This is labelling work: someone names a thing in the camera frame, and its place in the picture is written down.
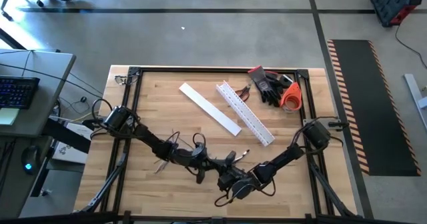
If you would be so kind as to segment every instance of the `black glove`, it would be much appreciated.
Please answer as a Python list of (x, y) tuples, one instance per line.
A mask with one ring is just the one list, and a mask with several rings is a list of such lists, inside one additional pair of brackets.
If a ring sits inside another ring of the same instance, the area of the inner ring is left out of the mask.
[(277, 73), (266, 72), (266, 77), (270, 82), (270, 85), (281, 95), (283, 94), (283, 89), (289, 88), (292, 82), (286, 79), (283, 75), (280, 75), (279, 79), (278, 76), (279, 75)]
[(266, 77), (264, 69), (259, 66), (248, 71), (248, 73), (252, 81), (254, 81), (255, 86), (258, 88), (258, 91), (260, 91), (262, 102), (265, 103), (268, 101), (268, 105), (272, 104), (275, 107), (279, 107), (280, 94), (277, 92), (276, 88), (270, 85), (270, 81)]

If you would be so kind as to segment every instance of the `black keyboard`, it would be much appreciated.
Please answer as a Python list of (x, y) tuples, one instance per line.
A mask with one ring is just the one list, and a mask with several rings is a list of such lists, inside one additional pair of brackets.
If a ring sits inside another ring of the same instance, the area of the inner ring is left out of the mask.
[(40, 79), (0, 76), (0, 108), (28, 109)]

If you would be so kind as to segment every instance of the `sticky note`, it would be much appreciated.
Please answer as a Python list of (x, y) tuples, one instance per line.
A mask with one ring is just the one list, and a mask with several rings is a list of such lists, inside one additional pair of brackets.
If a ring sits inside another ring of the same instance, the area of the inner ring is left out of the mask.
[(18, 116), (19, 109), (2, 108), (0, 109), (0, 125), (12, 125)]

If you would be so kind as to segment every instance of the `computer mouse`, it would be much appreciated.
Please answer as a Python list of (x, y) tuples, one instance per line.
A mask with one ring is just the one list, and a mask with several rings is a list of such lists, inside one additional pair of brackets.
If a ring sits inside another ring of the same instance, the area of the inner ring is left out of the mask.
[(21, 154), (21, 163), (26, 174), (34, 175), (34, 169), (40, 168), (40, 147), (31, 145), (25, 148)]

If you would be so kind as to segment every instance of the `yellow and black hazard tape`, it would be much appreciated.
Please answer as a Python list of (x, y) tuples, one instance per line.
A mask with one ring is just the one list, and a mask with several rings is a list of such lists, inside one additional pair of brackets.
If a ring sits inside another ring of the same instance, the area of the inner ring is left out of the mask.
[(416, 166), (416, 172), (417, 172), (417, 174), (421, 175), (421, 169), (420, 169), (420, 166), (416, 160), (414, 149), (411, 146), (411, 142), (409, 141), (409, 137), (408, 137), (408, 134), (406, 132), (405, 126), (403, 124), (403, 121), (400, 117), (399, 110), (397, 109), (396, 104), (393, 100), (392, 93), (390, 92), (390, 87), (388, 86), (386, 77), (384, 76), (384, 71), (382, 70), (382, 66), (380, 64), (380, 59), (378, 58), (378, 55), (376, 54), (376, 51), (375, 51), (375, 48), (374, 48), (374, 45), (372, 44), (372, 42), (371, 41), (368, 41), (368, 42), (369, 42), (369, 46), (371, 47), (372, 54), (374, 55), (375, 62), (378, 66), (378, 69), (380, 70), (381, 78), (384, 82), (384, 86), (386, 87), (388, 97), (390, 98), (390, 101), (392, 102), (393, 110), (396, 113), (396, 116), (399, 120), (400, 128), (402, 129), (403, 135), (405, 136), (406, 144), (408, 144), (409, 152), (411, 152), (412, 160), (414, 161), (414, 164)]
[(347, 121), (350, 124), (350, 132), (352, 134), (353, 144), (356, 148), (356, 154), (359, 160), (359, 166), (363, 173), (369, 175), (368, 160), (366, 159), (365, 151), (363, 149), (362, 139), (360, 138), (359, 128), (356, 117), (353, 113), (352, 102), (348, 96), (346, 82), (342, 75), (340, 60), (336, 53), (335, 45), (332, 40), (328, 40), (329, 54), (332, 60), (332, 67), (334, 68), (336, 81), (338, 82), (338, 89), (340, 90), (341, 100), (344, 105), (344, 111), (346, 112)]

